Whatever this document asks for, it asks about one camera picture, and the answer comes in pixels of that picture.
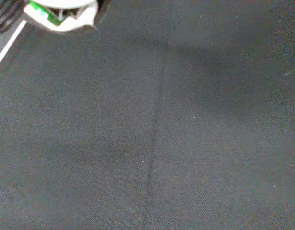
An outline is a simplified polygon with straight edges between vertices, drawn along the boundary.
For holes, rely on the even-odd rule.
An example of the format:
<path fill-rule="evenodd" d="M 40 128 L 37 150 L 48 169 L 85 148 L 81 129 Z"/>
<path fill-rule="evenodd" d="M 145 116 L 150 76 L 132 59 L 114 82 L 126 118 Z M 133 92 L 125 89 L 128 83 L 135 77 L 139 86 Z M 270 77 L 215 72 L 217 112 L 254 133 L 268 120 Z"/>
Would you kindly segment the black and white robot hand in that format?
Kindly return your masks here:
<path fill-rule="evenodd" d="M 17 21 L 56 34 L 82 34 L 98 26 L 110 0 L 0 0 L 0 34 Z"/>

